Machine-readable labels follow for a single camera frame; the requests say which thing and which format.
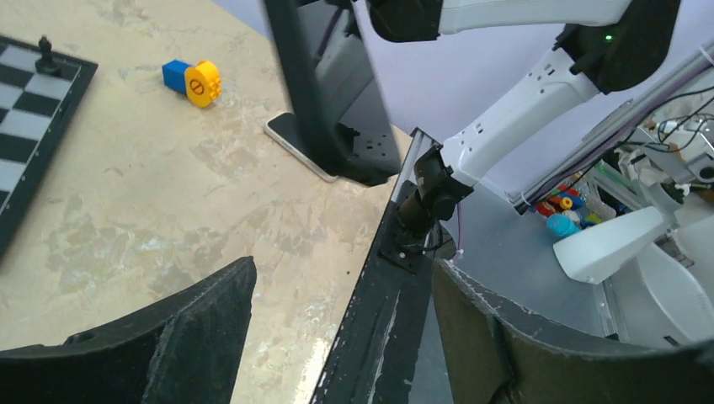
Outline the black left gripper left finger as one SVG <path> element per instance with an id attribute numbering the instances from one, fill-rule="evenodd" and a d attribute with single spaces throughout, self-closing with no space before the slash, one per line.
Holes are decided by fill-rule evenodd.
<path id="1" fill-rule="evenodd" d="M 1 353 L 4 403 L 228 403 L 257 269 L 239 258 L 200 282 L 56 346 Z"/>

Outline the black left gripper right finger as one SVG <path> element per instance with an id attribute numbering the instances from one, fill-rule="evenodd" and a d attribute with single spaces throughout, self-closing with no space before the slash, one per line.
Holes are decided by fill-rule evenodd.
<path id="1" fill-rule="evenodd" d="M 710 403 L 713 344 L 647 348 L 562 325 L 479 284 L 433 270 L 456 403 Z"/>

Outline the phone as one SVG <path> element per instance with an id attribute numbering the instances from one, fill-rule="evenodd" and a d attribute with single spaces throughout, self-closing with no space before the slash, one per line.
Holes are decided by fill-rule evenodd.
<path id="1" fill-rule="evenodd" d="M 320 168 L 309 156 L 304 142 L 301 140 L 297 126 L 297 118 L 291 112 L 281 112 L 264 124 L 264 133 L 276 141 L 305 167 L 313 171 L 319 178 L 327 183 L 338 180 Z"/>

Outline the black phone case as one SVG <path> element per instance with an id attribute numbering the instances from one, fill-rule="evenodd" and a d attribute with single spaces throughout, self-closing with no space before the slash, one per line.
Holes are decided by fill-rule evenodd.
<path id="1" fill-rule="evenodd" d="M 265 1 L 271 39 L 308 156 L 365 186 L 401 155 L 351 1 Z"/>

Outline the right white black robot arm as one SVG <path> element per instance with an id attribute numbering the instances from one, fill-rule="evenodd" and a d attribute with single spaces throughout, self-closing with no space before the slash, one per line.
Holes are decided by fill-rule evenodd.
<path id="1" fill-rule="evenodd" d="M 418 187 L 399 206 L 411 231 L 449 220 L 503 157 L 554 119 L 598 94 L 622 92 L 663 64 L 677 1 L 371 1 L 376 33 L 394 43 L 470 29 L 563 24 L 528 74 L 458 134 L 415 163 Z"/>

